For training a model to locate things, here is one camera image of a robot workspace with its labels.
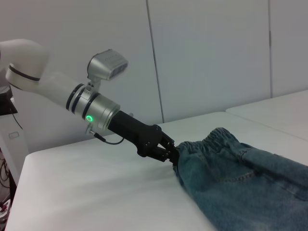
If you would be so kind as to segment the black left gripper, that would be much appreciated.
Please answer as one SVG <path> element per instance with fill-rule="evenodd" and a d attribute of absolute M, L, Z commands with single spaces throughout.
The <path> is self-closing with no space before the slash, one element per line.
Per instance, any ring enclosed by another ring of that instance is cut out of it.
<path fill-rule="evenodd" d="M 174 140 L 162 132 L 158 125 L 146 125 L 119 111 L 111 119 L 108 129 L 133 143 L 141 157 L 150 157 L 161 162 L 169 160 L 174 166 L 178 165 L 179 152 Z"/>

